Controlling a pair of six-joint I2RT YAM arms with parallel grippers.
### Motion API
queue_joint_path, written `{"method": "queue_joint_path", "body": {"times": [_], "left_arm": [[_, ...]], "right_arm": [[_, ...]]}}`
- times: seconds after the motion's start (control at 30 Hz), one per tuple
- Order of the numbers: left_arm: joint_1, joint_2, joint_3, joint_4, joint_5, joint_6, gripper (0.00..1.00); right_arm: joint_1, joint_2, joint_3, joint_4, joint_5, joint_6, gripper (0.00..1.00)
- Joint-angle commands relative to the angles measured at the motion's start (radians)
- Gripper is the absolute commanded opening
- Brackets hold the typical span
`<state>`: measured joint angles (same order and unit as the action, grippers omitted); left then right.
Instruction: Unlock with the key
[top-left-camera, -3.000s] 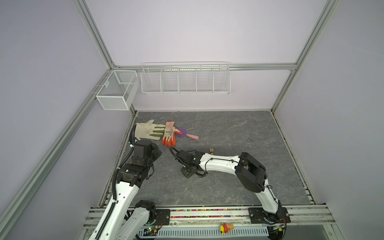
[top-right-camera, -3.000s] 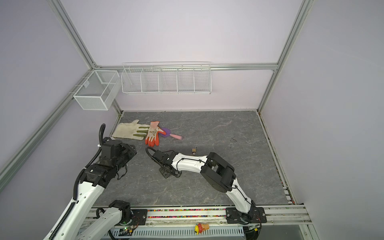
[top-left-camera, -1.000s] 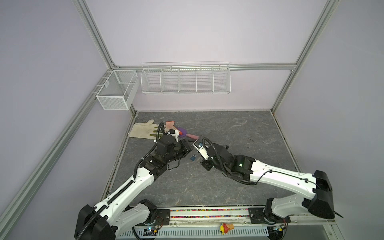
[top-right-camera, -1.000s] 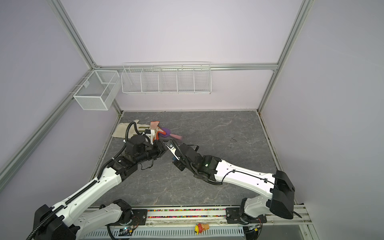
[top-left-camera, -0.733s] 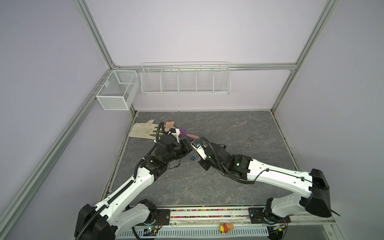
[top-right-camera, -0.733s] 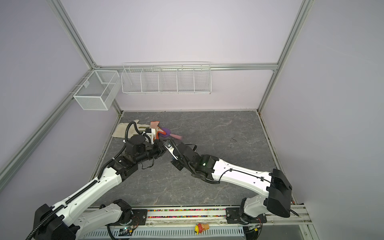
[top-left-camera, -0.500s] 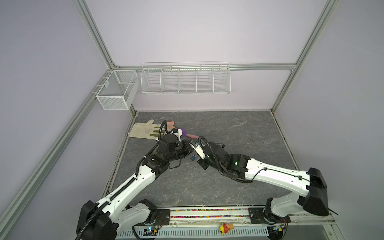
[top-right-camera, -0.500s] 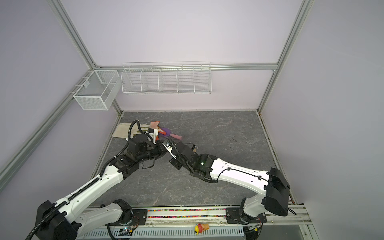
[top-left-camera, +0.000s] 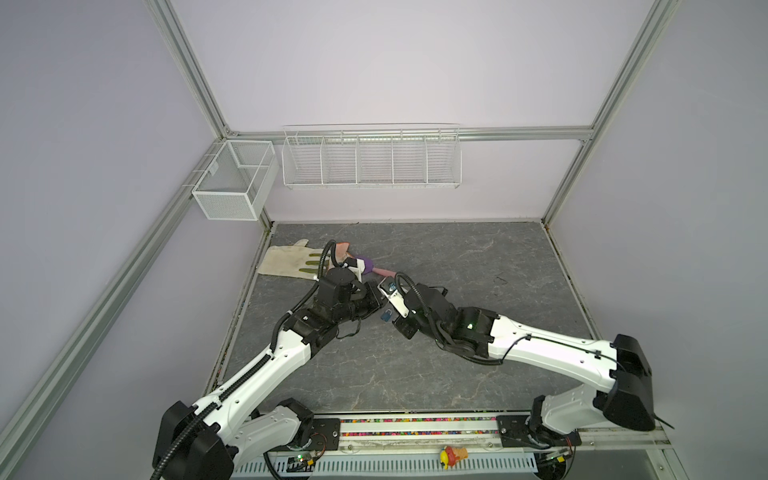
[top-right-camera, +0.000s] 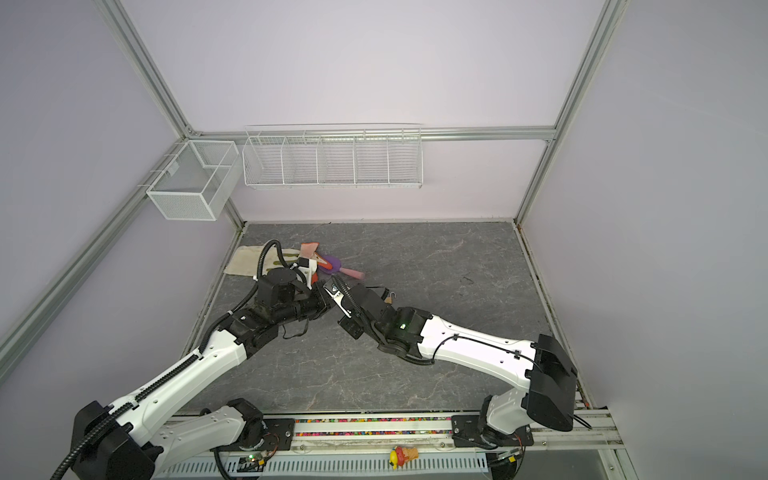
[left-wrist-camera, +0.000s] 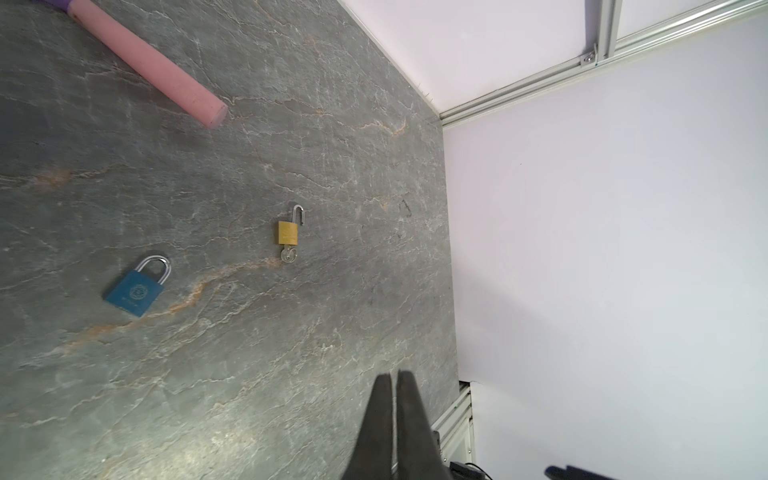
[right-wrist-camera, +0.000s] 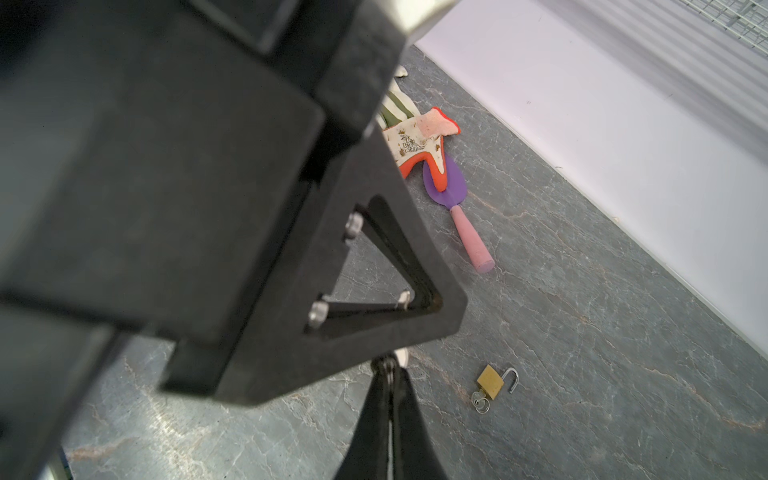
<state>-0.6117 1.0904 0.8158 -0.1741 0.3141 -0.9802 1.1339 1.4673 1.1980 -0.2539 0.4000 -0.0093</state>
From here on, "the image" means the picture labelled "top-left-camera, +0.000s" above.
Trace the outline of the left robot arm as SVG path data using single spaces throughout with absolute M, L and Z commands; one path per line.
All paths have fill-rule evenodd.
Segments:
M 314 414 L 294 399 L 270 412 L 257 407 L 294 371 L 333 340 L 339 326 L 360 322 L 384 304 L 362 276 L 361 257 L 336 257 L 328 242 L 312 288 L 278 320 L 269 344 L 226 383 L 192 405 L 181 401 L 163 415 L 154 455 L 155 479 L 229 479 L 234 471 L 276 448 L 310 441 Z

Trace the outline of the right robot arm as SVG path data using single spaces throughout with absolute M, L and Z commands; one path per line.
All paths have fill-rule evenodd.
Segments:
M 379 285 L 395 309 L 394 325 L 406 338 L 430 337 L 444 352 L 482 366 L 520 362 L 564 375 L 578 386 L 534 400 L 525 424 L 536 446 L 549 446 L 582 427 L 610 422 L 652 431 L 658 417 L 652 369 L 639 341 L 583 339 L 531 327 L 479 307 L 456 307 L 445 290 L 403 273 Z

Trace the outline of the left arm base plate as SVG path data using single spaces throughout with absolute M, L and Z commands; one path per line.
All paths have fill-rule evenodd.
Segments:
M 336 451 L 341 439 L 341 421 L 339 418 L 314 418 L 303 422 L 286 445 L 289 450 Z

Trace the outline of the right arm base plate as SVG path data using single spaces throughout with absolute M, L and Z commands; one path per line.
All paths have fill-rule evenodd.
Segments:
M 543 426 L 532 414 L 497 415 L 496 422 L 503 447 L 526 447 L 544 450 L 554 447 L 578 447 L 582 440 L 577 431 L 557 433 Z

